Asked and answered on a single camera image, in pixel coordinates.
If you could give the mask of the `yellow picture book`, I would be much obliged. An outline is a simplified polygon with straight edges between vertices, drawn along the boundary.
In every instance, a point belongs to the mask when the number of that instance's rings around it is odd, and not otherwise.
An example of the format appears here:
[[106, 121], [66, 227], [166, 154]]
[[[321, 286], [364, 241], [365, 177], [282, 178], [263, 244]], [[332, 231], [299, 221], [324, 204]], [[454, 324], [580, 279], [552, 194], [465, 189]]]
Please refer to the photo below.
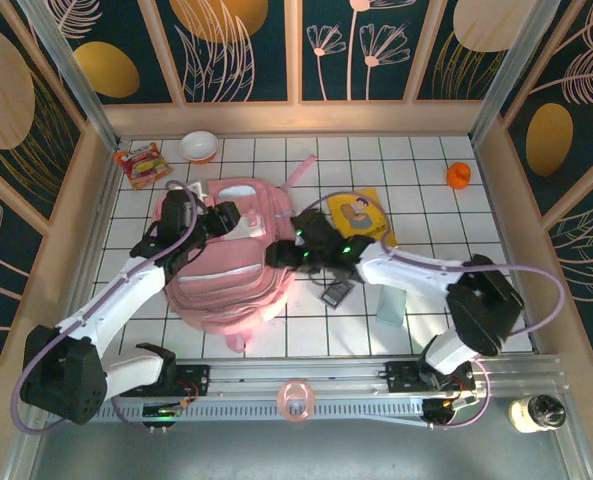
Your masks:
[[337, 193], [327, 199], [327, 208], [335, 228], [343, 237], [363, 235], [376, 241], [385, 238], [389, 247], [397, 246], [393, 227], [382, 211], [380, 197], [374, 188]]

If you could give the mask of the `black calculator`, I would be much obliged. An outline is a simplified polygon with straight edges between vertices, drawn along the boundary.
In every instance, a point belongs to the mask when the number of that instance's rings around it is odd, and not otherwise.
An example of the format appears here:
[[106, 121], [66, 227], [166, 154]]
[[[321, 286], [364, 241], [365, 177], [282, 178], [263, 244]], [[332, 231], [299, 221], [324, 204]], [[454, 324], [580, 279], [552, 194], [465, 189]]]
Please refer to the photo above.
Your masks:
[[319, 300], [328, 308], [336, 310], [354, 290], [355, 284], [349, 280], [335, 281], [326, 285]]

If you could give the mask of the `pink backpack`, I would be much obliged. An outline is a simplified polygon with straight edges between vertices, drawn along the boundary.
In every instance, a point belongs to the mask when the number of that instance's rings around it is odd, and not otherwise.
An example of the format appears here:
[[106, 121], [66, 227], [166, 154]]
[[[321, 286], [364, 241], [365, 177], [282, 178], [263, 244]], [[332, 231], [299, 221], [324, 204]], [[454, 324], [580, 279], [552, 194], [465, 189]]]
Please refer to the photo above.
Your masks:
[[316, 161], [308, 156], [280, 186], [250, 177], [204, 180], [210, 196], [204, 204], [233, 201], [241, 218], [164, 288], [170, 309], [183, 321], [224, 336], [231, 350], [242, 352], [254, 329], [282, 311], [295, 273], [266, 265], [265, 252], [276, 241], [296, 239], [290, 189]]

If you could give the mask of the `light blue pencil case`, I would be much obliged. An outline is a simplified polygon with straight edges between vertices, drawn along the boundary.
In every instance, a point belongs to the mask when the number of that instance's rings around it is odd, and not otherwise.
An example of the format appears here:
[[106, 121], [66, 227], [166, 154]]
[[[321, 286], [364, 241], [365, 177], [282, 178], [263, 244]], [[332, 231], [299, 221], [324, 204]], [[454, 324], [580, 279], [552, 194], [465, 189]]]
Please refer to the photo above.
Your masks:
[[401, 329], [405, 321], [407, 292], [383, 285], [380, 289], [376, 320], [391, 328]]

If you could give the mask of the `red yellow snack packet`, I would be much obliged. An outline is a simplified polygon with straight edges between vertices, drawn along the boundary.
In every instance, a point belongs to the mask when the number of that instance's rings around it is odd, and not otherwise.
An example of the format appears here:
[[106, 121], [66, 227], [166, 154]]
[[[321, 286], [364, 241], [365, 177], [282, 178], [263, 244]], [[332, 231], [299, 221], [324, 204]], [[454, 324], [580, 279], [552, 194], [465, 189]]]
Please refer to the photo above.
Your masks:
[[119, 150], [113, 158], [134, 190], [141, 190], [173, 172], [154, 142], [131, 151]]

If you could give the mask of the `pink tape roll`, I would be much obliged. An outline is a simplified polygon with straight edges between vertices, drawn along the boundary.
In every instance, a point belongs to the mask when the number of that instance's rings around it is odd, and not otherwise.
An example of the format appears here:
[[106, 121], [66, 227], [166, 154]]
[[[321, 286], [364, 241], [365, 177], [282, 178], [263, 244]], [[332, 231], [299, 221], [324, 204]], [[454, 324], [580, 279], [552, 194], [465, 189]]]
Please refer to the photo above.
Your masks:
[[313, 416], [316, 398], [311, 387], [302, 380], [285, 383], [276, 398], [280, 415], [293, 423], [300, 423]]

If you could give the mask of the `orange toy fruit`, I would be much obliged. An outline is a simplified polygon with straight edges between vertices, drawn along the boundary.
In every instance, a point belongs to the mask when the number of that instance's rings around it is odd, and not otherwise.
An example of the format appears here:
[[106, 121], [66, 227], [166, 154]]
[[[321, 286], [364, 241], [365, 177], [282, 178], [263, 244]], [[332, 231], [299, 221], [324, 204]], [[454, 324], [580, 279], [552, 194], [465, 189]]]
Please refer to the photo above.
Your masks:
[[456, 162], [447, 168], [446, 183], [454, 190], [462, 190], [469, 186], [471, 176], [471, 169], [466, 163]]

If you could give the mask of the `left black controller board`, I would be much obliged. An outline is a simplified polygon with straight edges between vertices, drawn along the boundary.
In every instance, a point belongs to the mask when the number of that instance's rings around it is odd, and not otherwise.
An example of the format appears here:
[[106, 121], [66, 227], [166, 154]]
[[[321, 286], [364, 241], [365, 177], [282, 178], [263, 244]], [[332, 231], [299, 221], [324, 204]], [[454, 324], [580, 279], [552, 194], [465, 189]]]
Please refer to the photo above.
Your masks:
[[180, 404], [145, 404], [142, 408], [142, 424], [150, 432], [160, 429], [166, 432], [174, 426], [183, 412]]

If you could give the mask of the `black controller board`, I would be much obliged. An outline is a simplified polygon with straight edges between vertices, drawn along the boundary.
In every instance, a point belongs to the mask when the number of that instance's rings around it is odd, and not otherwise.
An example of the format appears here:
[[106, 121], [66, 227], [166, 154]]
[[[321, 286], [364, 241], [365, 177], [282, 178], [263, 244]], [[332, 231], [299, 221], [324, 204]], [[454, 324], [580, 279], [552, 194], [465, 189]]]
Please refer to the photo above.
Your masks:
[[423, 399], [421, 419], [430, 426], [445, 426], [455, 418], [458, 410], [477, 403], [474, 397]]
[[174, 426], [183, 412], [180, 404], [145, 404], [142, 408], [142, 424], [150, 432], [160, 429], [166, 432]]

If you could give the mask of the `right black controller board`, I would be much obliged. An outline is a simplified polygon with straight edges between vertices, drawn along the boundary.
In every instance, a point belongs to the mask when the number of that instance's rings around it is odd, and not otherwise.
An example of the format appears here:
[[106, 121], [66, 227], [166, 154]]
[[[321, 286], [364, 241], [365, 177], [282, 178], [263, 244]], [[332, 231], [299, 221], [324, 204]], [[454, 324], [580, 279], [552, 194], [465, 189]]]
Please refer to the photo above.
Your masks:
[[458, 410], [477, 403], [474, 397], [423, 399], [421, 419], [430, 426], [445, 426], [455, 418]]

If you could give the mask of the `white bottle black cap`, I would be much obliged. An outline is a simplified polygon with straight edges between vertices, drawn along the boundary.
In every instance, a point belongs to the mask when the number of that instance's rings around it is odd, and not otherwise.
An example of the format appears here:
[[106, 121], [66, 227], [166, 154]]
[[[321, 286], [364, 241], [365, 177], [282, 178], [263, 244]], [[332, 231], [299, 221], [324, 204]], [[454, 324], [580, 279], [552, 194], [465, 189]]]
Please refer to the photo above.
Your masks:
[[563, 403], [546, 394], [513, 401], [508, 407], [508, 416], [514, 428], [521, 433], [556, 430], [567, 420]]

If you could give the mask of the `aluminium mounting rail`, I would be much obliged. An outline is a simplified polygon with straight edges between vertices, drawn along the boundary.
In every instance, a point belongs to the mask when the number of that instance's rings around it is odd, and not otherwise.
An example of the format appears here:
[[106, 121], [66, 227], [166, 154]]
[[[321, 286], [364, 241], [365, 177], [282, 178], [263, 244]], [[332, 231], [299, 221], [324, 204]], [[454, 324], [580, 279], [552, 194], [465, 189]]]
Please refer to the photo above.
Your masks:
[[[290, 381], [303, 381], [315, 398], [370, 398], [389, 393], [384, 364], [392, 357], [321, 357], [279, 359], [207, 359], [210, 366], [204, 400], [274, 400]], [[510, 354], [480, 359], [473, 366], [477, 390], [485, 392], [487, 373], [494, 397], [564, 394], [570, 382], [561, 360], [552, 355]]]

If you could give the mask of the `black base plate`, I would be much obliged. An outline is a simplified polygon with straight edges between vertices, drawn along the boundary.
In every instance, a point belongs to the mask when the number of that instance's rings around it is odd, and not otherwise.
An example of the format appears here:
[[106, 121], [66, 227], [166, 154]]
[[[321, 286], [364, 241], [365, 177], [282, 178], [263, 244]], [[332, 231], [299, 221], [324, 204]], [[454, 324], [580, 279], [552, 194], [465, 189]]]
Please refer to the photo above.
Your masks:
[[162, 378], [150, 385], [135, 387], [121, 394], [135, 397], [198, 397], [206, 396], [210, 380], [209, 365], [176, 365], [165, 367]]
[[416, 361], [389, 361], [378, 373], [390, 393], [458, 393], [476, 389], [472, 364], [465, 362], [442, 374]]

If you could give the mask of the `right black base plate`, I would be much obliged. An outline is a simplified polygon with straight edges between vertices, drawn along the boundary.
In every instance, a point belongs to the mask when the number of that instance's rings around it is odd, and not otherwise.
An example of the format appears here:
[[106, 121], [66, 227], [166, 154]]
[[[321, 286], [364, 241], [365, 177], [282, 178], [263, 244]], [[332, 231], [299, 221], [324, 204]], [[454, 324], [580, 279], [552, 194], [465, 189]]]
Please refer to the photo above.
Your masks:
[[472, 364], [465, 362], [442, 374], [416, 361], [389, 361], [378, 373], [390, 393], [458, 393], [476, 389]]

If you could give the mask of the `aluminium frame post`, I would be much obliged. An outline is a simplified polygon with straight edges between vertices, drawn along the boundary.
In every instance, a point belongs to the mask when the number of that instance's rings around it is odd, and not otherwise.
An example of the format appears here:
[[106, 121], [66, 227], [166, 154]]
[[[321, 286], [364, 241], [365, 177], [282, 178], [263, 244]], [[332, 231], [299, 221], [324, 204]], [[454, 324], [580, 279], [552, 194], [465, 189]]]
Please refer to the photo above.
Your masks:
[[38, 38], [50, 57], [63, 74], [78, 103], [87, 115], [104, 145], [114, 153], [119, 145], [119, 137], [105, 114], [100, 99], [87, 80], [73, 51], [57, 27], [43, 0], [18, 0], [25, 16], [32, 23]]
[[528, 10], [515, 39], [492, 79], [469, 131], [470, 143], [475, 150], [482, 145], [501, 107], [519, 82], [521, 75], [528, 71], [528, 64], [547, 30], [551, 25], [557, 24], [555, 17], [560, 5], [567, 1], [571, 0], [535, 0], [534, 5]]

